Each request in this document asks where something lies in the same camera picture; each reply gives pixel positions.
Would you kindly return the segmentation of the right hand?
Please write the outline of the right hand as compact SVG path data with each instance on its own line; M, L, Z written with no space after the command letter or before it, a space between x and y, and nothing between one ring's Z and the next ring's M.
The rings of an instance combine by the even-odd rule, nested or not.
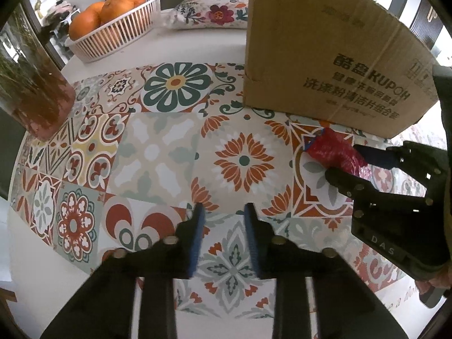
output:
M419 290L419 293L423 295L426 293L431 287L435 288L444 288L444 289L450 289L451 288L451 267L446 267L443 271L439 272L437 276L434 278L422 282L422 281L416 281L415 282L416 287Z

